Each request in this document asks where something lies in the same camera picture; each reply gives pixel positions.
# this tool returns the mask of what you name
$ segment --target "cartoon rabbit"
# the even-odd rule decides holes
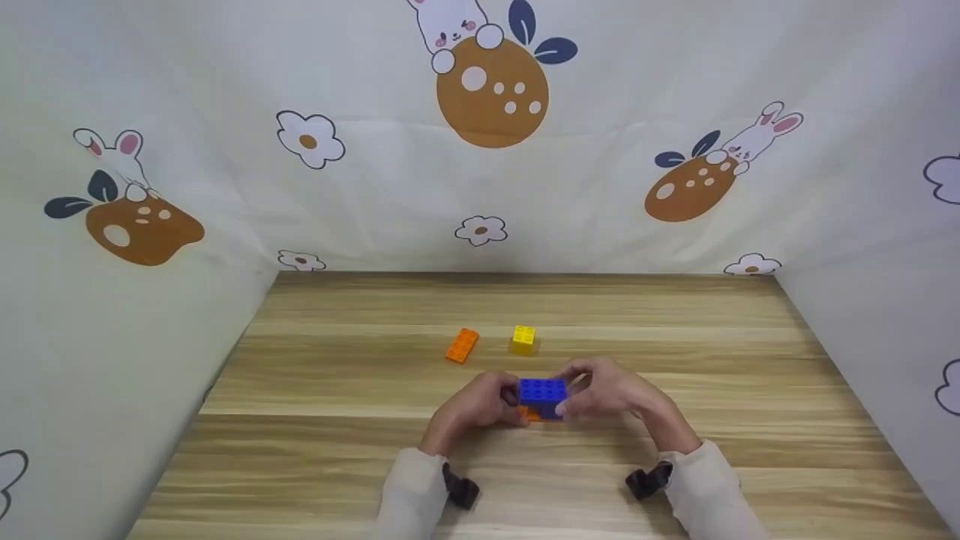
[[[407,0],[417,11],[417,24],[423,43],[433,55],[430,63],[438,74],[453,69],[453,49],[468,37],[476,36],[485,49],[496,48],[503,30],[489,24],[487,14],[477,0]]]
[[[117,136],[113,147],[104,144],[97,132],[80,128],[73,132],[77,140],[90,154],[107,162],[113,170],[120,173],[129,184],[137,184],[144,190],[150,190],[150,183],[143,176],[143,165],[136,158],[143,147],[143,135],[135,130],[126,130]]]
[[[715,165],[727,158],[734,158],[737,161],[737,166],[733,170],[735,176],[750,170],[750,163],[764,150],[770,148],[775,138],[796,130],[804,123],[804,116],[799,112],[791,112],[774,120],[781,111],[783,111],[781,101],[775,101],[764,107],[753,126],[725,142],[721,149],[707,154],[707,163]]]

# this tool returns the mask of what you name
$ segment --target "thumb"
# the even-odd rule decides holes
[[[570,396],[561,401],[554,412],[557,416],[566,416],[567,414],[583,414],[593,405],[593,392],[588,388],[574,396]]]
[[[508,406],[506,410],[500,415],[500,420],[505,424],[510,424],[511,426],[520,426],[526,428],[530,425],[530,421],[527,420],[527,416],[520,411],[519,407]]]

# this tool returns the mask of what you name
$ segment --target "black wrist strap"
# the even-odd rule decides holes
[[[673,474],[673,463],[661,461],[649,473],[644,472],[643,469],[637,469],[623,481],[634,497],[638,501],[643,501],[666,487],[670,483],[671,474]]]
[[[444,483],[450,501],[464,510],[473,508],[477,496],[480,495],[480,486],[471,479],[462,479],[450,472],[450,464],[444,463]]]

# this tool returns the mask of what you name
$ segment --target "dark blue leaf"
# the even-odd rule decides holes
[[[90,177],[90,183],[86,185],[86,192],[98,201],[109,203],[117,198],[117,183],[109,174],[97,169]]]
[[[43,206],[43,213],[55,219],[63,219],[92,206],[93,203],[80,197],[57,197]]]
[[[537,31],[537,18],[534,16],[534,9],[530,7],[527,0],[514,0],[510,4],[510,30],[514,32],[516,40],[524,45],[529,45],[534,40],[534,33]]]
[[[706,135],[704,138],[700,139],[697,144],[693,145],[693,152],[690,153],[692,158],[697,156],[702,156],[710,151],[710,148],[716,143],[717,139],[720,138],[720,130],[714,130]]]
[[[577,44],[566,37],[551,37],[537,46],[534,58],[540,63],[564,63],[577,56]]]
[[[657,156],[654,158],[654,163],[663,167],[664,169],[676,167],[684,161],[684,155],[680,152],[674,152],[673,150],[664,152],[662,154],[657,154]]]

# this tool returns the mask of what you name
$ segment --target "brown cartoon egg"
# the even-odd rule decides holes
[[[549,92],[533,55],[508,39],[484,49],[474,37],[457,44],[453,55],[453,69],[437,76],[437,101],[457,135],[484,148],[505,148],[537,130]]]
[[[644,207],[660,221],[686,221],[702,215],[727,194],[736,180],[736,159],[710,164],[700,156],[663,175],[647,193]]]
[[[90,209],[86,229],[114,255],[145,266],[163,264],[204,237],[199,221],[153,192],[139,202],[121,197]]]

